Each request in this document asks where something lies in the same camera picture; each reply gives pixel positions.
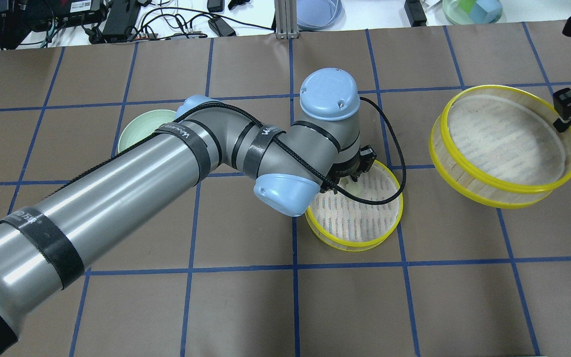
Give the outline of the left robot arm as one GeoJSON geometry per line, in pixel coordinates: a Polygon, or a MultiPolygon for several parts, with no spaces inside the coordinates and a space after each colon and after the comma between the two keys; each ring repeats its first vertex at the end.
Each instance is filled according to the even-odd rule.
{"type": "Polygon", "coordinates": [[[303,215],[323,176],[357,176],[360,98],[355,79],[322,68],[304,79],[303,116],[290,129],[196,95],[172,122],[36,205],[0,219],[0,355],[27,315],[222,164],[255,181],[277,212],[303,215]]]}

